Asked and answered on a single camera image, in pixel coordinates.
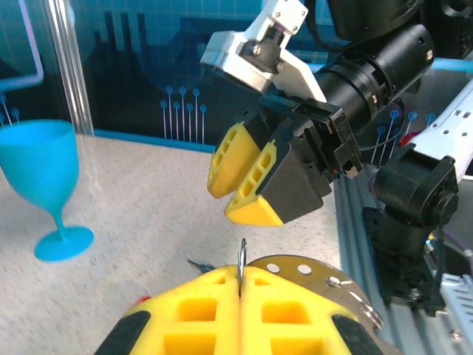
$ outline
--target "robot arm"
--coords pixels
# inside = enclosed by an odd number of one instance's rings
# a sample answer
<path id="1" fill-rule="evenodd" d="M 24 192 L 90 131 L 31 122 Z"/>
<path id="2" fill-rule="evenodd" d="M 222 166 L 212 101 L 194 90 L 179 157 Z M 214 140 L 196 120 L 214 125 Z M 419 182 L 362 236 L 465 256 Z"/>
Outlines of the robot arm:
<path id="1" fill-rule="evenodd" d="M 214 34 L 202 58 L 263 94 L 259 111 L 237 118 L 211 159 L 208 190 L 217 198 L 234 192 L 225 209 L 234 223 L 280 226 L 322 207 L 338 174 L 353 178 L 361 170 L 354 134 L 421 79 L 436 47 L 450 58 L 472 47 L 464 30 L 472 9 L 454 10 L 447 0 L 328 2 L 337 35 L 352 44 L 315 75 L 285 49 L 307 14 L 299 0 L 268 0 L 246 32 Z M 446 13 L 444 29 L 438 20 Z M 446 41 L 453 27 L 458 38 Z M 277 94 L 266 93 L 271 84 Z M 364 211 L 381 296 L 431 316 L 444 306 L 443 242 L 435 279 L 424 246 L 457 209 L 457 183 L 473 157 L 472 92 L 473 81 L 425 132 L 396 151 L 373 187 L 385 209 Z"/>
<path id="2" fill-rule="evenodd" d="M 399 11 L 405 21 L 412 17 L 412 6 Z M 262 96 L 258 112 L 237 118 L 212 156 L 208 190 L 216 198 L 234 192 L 225 210 L 234 223 L 280 226 L 320 208 L 338 173 L 353 178 L 361 170 L 354 134 L 433 62 L 426 28 L 400 26 L 388 11 L 369 41 L 314 76 L 285 49 L 307 12 L 299 0 L 268 0 L 245 32 L 215 33 L 202 57 L 262 94 L 271 84 L 279 90 Z"/>
<path id="3" fill-rule="evenodd" d="M 260 93 L 273 84 L 325 102 L 309 66 L 286 50 L 306 16 L 307 8 L 297 0 L 270 0 L 245 32 L 214 33 L 200 63 Z"/>

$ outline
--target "wine glass base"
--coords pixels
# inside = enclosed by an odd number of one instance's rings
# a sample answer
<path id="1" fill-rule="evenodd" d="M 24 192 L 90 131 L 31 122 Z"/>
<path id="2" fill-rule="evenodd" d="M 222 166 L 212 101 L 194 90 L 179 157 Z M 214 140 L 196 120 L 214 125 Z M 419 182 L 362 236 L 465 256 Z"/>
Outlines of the wine glass base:
<path id="1" fill-rule="evenodd" d="M 63 261 L 86 251 L 94 234 L 84 227 L 67 227 L 67 241 L 63 241 L 58 231 L 54 231 L 41 239 L 35 248 L 35 256 L 42 261 Z"/>

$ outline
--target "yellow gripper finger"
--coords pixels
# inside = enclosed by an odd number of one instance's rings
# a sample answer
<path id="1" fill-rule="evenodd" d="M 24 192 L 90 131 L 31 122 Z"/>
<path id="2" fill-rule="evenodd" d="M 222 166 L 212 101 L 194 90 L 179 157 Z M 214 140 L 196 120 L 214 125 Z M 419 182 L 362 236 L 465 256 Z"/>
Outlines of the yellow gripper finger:
<path id="1" fill-rule="evenodd" d="M 207 190 L 215 198 L 234 192 L 260 152 L 244 122 L 232 126 L 212 154 Z"/>
<path id="2" fill-rule="evenodd" d="M 258 188 L 276 163 L 276 145 L 267 143 L 225 209 L 227 218 L 236 224 L 282 226 L 284 222 Z"/>

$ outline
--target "metal clip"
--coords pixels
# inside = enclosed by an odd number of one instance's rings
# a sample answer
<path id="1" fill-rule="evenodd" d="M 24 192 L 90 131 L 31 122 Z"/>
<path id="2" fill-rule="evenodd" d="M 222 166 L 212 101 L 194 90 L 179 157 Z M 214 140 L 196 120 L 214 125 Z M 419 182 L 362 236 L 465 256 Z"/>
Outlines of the metal clip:
<path id="1" fill-rule="evenodd" d="M 238 293 L 242 295 L 243 268 L 246 266 L 246 239 L 242 240 L 242 247 L 238 253 Z"/>

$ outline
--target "black cylindrical motor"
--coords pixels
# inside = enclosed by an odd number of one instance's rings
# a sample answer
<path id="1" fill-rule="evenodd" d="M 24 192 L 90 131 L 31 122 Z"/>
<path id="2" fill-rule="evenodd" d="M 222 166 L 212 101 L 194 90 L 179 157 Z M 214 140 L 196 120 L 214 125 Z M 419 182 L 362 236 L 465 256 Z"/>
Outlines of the black cylindrical motor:
<path id="1" fill-rule="evenodd" d="M 427 29 L 414 24 L 346 51 L 316 79 L 357 133 L 430 68 L 434 54 Z"/>
<path id="2" fill-rule="evenodd" d="M 333 26 L 345 41 L 384 36 L 413 17 L 423 0 L 328 0 Z"/>

